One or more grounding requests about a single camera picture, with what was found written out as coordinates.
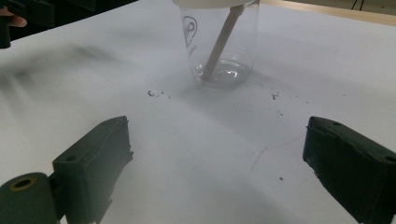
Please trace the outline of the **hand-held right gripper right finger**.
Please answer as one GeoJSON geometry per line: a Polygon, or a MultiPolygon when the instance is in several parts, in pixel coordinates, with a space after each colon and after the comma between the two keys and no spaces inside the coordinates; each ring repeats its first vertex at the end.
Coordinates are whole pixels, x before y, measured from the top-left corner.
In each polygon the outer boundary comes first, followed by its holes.
{"type": "Polygon", "coordinates": [[[330,119],[308,121],[303,160],[360,224],[396,216],[396,153],[330,119]]]}

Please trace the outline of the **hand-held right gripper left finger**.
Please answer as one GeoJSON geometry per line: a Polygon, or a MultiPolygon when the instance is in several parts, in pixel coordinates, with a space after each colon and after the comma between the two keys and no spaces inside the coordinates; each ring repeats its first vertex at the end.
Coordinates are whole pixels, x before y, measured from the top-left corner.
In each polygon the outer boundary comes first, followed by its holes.
{"type": "Polygon", "coordinates": [[[68,224],[99,224],[133,155],[124,116],[103,121],[80,138],[52,162],[57,216],[68,224]]]}

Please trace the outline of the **clear glass cup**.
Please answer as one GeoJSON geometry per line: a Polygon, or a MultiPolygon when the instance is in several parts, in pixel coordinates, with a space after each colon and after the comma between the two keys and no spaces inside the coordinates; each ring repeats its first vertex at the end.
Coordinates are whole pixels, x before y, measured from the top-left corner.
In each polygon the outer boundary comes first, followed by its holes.
{"type": "Polygon", "coordinates": [[[173,0],[179,7],[188,63],[210,87],[243,82],[255,62],[260,0],[173,0]]]}

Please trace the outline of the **wooden stirring stick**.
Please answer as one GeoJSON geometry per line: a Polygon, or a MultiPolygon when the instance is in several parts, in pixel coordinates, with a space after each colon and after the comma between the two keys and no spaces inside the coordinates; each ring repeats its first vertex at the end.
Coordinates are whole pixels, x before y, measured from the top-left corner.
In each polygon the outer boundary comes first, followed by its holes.
{"type": "Polygon", "coordinates": [[[201,75],[201,79],[203,81],[208,81],[213,75],[213,71],[219,61],[219,57],[227,44],[238,18],[242,15],[244,10],[245,7],[243,5],[230,8],[230,12],[219,32],[215,46],[209,55],[204,72],[201,75]]]}

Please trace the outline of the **white board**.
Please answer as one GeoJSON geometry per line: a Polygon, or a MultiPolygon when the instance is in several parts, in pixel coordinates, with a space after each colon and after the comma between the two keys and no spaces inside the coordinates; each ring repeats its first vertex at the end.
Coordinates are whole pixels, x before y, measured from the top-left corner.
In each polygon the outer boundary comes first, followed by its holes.
{"type": "Polygon", "coordinates": [[[357,224],[303,160],[313,116],[396,150],[396,27],[260,8],[254,71],[199,84],[171,0],[139,0],[0,50],[0,184],[50,173],[129,120],[134,158],[103,224],[357,224]]]}

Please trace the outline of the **wooden table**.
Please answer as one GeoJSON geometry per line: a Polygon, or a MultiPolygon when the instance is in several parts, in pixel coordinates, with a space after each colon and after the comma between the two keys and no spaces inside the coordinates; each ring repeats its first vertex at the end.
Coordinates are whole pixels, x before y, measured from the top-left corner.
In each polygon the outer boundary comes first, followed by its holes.
{"type": "Polygon", "coordinates": [[[301,10],[301,11],[319,13],[334,17],[346,18],[355,21],[366,21],[366,22],[372,22],[372,23],[396,27],[395,15],[379,14],[374,12],[358,11],[358,10],[344,9],[338,7],[310,5],[305,3],[298,3],[298,2],[291,2],[284,0],[261,0],[260,3],[270,6],[284,7],[294,10],[301,10]]]}

